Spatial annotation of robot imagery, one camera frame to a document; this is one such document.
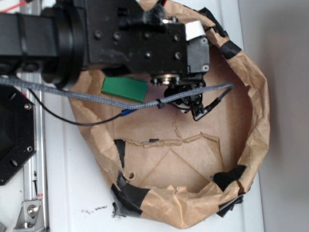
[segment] bolt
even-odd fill
[[[102,31],[100,31],[100,30],[96,30],[96,31],[93,33],[93,35],[95,36],[95,38],[96,38],[97,40],[100,40],[100,39],[102,38],[103,33],[102,33]]]
[[[32,109],[32,105],[31,104],[26,104],[24,107],[25,107],[26,110],[31,110]]]
[[[120,39],[121,39],[120,33],[119,33],[118,31],[116,31],[116,32],[114,33],[114,35],[113,35],[113,38],[114,38],[115,40],[120,40]]]
[[[174,35],[174,41],[178,42],[180,40],[179,34]]]
[[[176,58],[177,60],[180,60],[181,57],[182,57],[182,55],[181,55],[180,52],[176,52],[176,53],[175,53],[175,58]]]
[[[145,39],[149,39],[150,38],[150,33],[149,32],[145,32],[144,33],[144,38]]]
[[[146,52],[146,53],[145,53],[145,57],[146,57],[147,59],[149,59],[149,58],[151,57],[151,52]]]
[[[22,228],[24,228],[24,229],[26,229],[26,228],[29,228],[29,227],[32,227],[32,225],[30,224],[30,222],[24,222],[23,224],[22,224]]]
[[[209,65],[205,64],[202,69],[203,69],[203,71],[208,72],[209,71]]]
[[[202,44],[207,44],[207,39],[206,38],[202,39]]]
[[[35,206],[35,205],[30,205],[29,207],[28,207],[28,214],[30,215],[30,216],[35,216],[35,215],[37,215],[38,214],[38,212],[39,212],[39,208],[37,207],[37,206]]]

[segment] metal bracket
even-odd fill
[[[6,227],[0,222],[0,232],[5,232]]]
[[[41,200],[23,202],[14,232],[43,231],[46,231],[46,228]]]

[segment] paper container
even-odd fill
[[[140,2],[145,10],[154,4]],[[183,23],[203,23],[214,45],[205,81],[208,86],[229,81],[234,90],[198,122],[191,113],[166,105],[79,130],[114,193],[117,214],[188,228],[219,211],[225,214],[250,189],[268,150],[268,86],[218,23],[172,1],[165,9]],[[209,11],[204,14],[211,18]],[[130,102],[102,94],[103,81],[101,71],[83,72],[72,90]],[[149,84],[145,101],[162,98],[165,88]],[[221,93],[205,93],[204,105]],[[70,103],[78,122],[99,122],[122,110],[75,99]]]

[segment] black metal bracket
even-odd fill
[[[0,86],[0,186],[35,153],[34,104],[15,87]]]

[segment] black wire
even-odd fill
[[[220,97],[218,97],[218,99],[222,99],[226,94],[228,94],[230,91],[232,91],[233,88],[228,88],[226,91],[223,92],[223,94],[220,95]]]
[[[101,122],[95,122],[95,123],[79,123],[79,122],[73,122],[73,121],[70,121],[68,119],[65,119],[65,118],[62,118],[58,115],[56,115],[54,112],[50,111],[44,104],[43,102],[40,101],[40,99],[38,98],[38,96],[31,90],[31,89],[28,89],[30,91],[30,93],[34,96],[34,98],[38,101],[38,103],[43,107],[44,110],[46,110],[48,113],[50,113],[52,116],[62,120],[62,121],[65,121],[67,123],[70,123],[70,124],[73,124],[73,125],[76,125],[76,126],[82,126],[82,127],[92,127],[92,126],[96,126],[96,125],[100,125],[100,124],[103,124],[103,123],[107,123],[107,122],[110,122],[110,121],[113,121],[115,120],[116,118],[120,117],[121,116],[121,113],[110,118],[110,119],[107,119],[107,120],[104,120],[104,121],[101,121]]]

